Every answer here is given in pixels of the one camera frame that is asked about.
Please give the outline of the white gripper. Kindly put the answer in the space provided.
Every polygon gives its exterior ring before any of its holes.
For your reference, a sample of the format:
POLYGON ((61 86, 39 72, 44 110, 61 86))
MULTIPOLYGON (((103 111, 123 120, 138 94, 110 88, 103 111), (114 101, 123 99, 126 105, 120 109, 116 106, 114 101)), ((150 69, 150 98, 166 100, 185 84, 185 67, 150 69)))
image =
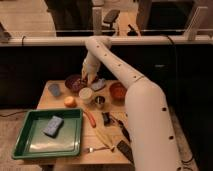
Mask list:
POLYGON ((87 56, 82 64, 82 79, 91 85, 100 69, 100 61, 94 56, 87 56))

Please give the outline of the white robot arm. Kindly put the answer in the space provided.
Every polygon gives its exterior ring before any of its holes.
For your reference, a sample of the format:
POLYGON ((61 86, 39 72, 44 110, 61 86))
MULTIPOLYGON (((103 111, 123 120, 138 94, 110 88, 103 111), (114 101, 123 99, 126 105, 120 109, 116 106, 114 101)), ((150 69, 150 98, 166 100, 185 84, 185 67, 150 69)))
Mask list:
POLYGON ((135 171, 183 171, 175 133, 163 90, 110 51, 105 36, 85 40, 88 50, 82 77, 94 80, 100 63, 127 89, 125 111, 135 171))

